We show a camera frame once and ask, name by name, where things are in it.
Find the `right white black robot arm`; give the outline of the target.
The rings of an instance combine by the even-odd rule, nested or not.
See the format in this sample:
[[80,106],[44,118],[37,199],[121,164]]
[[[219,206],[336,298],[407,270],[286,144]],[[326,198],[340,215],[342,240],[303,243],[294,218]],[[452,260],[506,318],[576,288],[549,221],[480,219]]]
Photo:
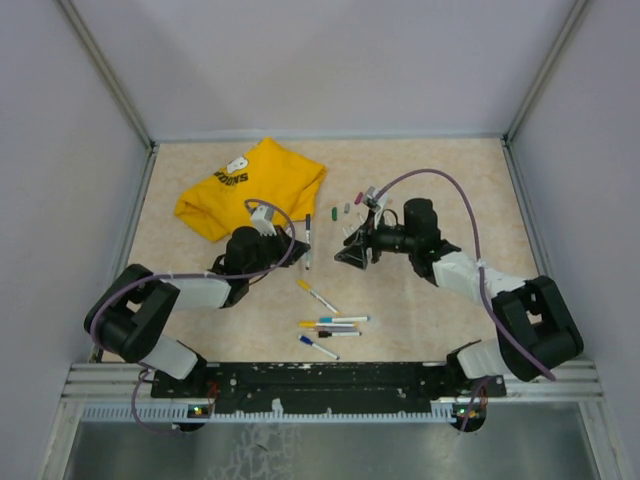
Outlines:
[[486,309],[496,337],[451,353],[446,380],[454,393],[470,395],[482,377],[507,373],[528,382],[583,353],[582,336],[553,279],[515,277],[465,254],[443,238],[429,199],[406,201],[403,215],[403,223],[388,225],[380,211],[370,210],[334,258],[364,270],[385,252],[404,254],[418,277]]

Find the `yellow cap short marker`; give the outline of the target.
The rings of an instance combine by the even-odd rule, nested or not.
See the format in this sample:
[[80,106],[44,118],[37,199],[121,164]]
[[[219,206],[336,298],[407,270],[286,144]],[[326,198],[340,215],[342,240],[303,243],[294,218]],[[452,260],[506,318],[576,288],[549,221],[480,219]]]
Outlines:
[[307,282],[302,279],[297,280],[297,284],[308,294],[310,294],[314,299],[322,303],[326,308],[328,308],[333,314],[338,315],[340,311],[325,297],[323,297],[320,293],[314,290]]

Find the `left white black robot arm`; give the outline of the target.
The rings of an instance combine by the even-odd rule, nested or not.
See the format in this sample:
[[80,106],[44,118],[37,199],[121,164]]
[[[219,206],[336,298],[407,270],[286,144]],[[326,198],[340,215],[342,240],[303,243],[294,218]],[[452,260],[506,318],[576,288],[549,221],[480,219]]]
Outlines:
[[176,389],[194,397],[208,384],[205,360],[164,334],[171,313],[225,309],[249,291],[251,280],[295,264],[310,246],[280,226],[273,235],[253,227],[236,229],[211,269],[200,274],[155,274],[131,264],[100,297],[84,320],[94,344],[128,363],[160,371]]

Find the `navy cap rainbow marker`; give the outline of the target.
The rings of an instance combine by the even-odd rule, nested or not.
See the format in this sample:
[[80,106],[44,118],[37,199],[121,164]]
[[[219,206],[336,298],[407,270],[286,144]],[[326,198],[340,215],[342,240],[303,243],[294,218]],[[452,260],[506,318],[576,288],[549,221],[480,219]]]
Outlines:
[[305,216],[305,239],[307,249],[305,252],[305,270],[309,271],[311,268],[311,214],[307,213]]

